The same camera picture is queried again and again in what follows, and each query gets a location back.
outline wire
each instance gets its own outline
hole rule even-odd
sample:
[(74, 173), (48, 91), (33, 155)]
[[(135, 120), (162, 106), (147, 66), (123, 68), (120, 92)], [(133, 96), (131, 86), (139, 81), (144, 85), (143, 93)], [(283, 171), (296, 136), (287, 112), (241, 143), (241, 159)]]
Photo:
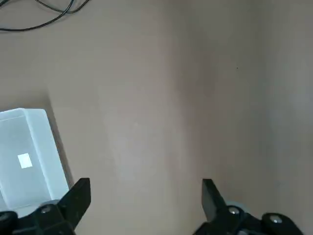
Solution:
[[(43, 3), (43, 2), (40, 1), (40, 0), (35, 0), (35, 1), (38, 2), (38, 3), (40, 3), (41, 5), (43, 5), (43, 6), (45, 6), (45, 7), (47, 7), (47, 8), (49, 8), (49, 9), (53, 10), (53, 11), (57, 11), (57, 12), (60, 12), (60, 13), (63, 12), (62, 10), (59, 10), (59, 9), (53, 7), (53, 6), (50, 6), (50, 5), (48, 5), (48, 4), (45, 4), (45, 3)], [(72, 14), (72, 13), (76, 13), (76, 12), (80, 11), (89, 1), (90, 1), (90, 0), (85, 0), (85, 1), (84, 1), (78, 8), (76, 8), (75, 10), (73, 10), (73, 11), (67, 11), (67, 14)]]
[[(1, 3), (0, 3), (0, 6), (2, 6), (3, 2), (8, 2), (9, 0), (3, 0)], [(46, 22), (46, 23), (43, 23), (43, 24), (40, 24), (40, 25), (37, 25), (37, 26), (34, 26), (34, 27), (30, 27), (30, 28), (20, 28), (20, 29), (12, 29), (12, 28), (0, 28), (0, 31), (7, 31), (7, 32), (25, 32), (25, 31), (31, 31), (31, 30), (34, 30), (34, 29), (38, 29), (38, 28), (42, 28), (42, 27), (45, 27), (49, 24), (52, 24), (53, 22), (57, 21), (58, 19), (60, 19), (61, 17), (63, 17), (66, 13), (69, 13), (69, 9), (72, 7), (73, 3), (74, 3), (75, 0), (71, 0), (69, 5), (67, 6), (67, 8), (64, 10), (64, 11), (60, 11), (61, 14), (59, 16), (57, 16), (56, 18)], [(77, 12), (79, 11), (80, 9), (82, 9), (86, 3), (90, 1), (90, 0), (86, 0), (80, 7), (78, 7), (76, 10), (74, 10), (73, 12)]]

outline screw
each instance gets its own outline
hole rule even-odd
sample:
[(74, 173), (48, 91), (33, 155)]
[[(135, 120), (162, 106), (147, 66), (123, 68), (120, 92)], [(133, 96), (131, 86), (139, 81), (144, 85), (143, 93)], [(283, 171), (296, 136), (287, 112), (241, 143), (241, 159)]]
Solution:
[(6, 220), (8, 218), (9, 218), (8, 213), (4, 213), (4, 214), (0, 215), (0, 221), (4, 221), (4, 220)]
[(50, 206), (45, 206), (41, 209), (41, 213), (45, 214), (45, 213), (48, 213), (50, 210), (51, 210)]
[(228, 210), (232, 214), (239, 214), (239, 210), (236, 207), (229, 207)]
[(276, 214), (271, 215), (269, 218), (275, 224), (280, 224), (280, 223), (283, 222), (282, 219), (278, 215), (276, 215)]

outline white plastic box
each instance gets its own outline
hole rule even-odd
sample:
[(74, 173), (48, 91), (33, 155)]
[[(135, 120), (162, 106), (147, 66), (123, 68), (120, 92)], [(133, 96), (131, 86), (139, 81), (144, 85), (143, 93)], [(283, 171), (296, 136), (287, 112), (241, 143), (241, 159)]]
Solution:
[(45, 110), (0, 112), (0, 211), (22, 217), (67, 192)]

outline black plastic mount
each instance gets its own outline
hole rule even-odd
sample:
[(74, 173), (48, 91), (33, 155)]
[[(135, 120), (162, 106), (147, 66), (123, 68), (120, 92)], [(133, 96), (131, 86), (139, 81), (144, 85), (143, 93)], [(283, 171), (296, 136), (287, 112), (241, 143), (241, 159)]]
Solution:
[(90, 180), (82, 178), (56, 205), (41, 206), (22, 218), (14, 211), (0, 212), (0, 235), (74, 235), (90, 203)]
[(207, 222), (194, 235), (303, 235), (285, 215), (266, 213), (259, 220), (237, 206), (227, 205), (210, 179), (202, 181), (202, 207)]

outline white label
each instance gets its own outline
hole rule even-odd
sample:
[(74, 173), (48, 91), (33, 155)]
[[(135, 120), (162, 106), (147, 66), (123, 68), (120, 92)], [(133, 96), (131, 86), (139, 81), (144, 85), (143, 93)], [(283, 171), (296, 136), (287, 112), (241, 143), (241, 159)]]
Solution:
[(28, 168), (28, 167), (32, 167), (33, 164), (31, 163), (30, 157), (28, 153), (24, 153), (21, 155), (18, 155), (20, 164), (21, 164), (21, 168)]

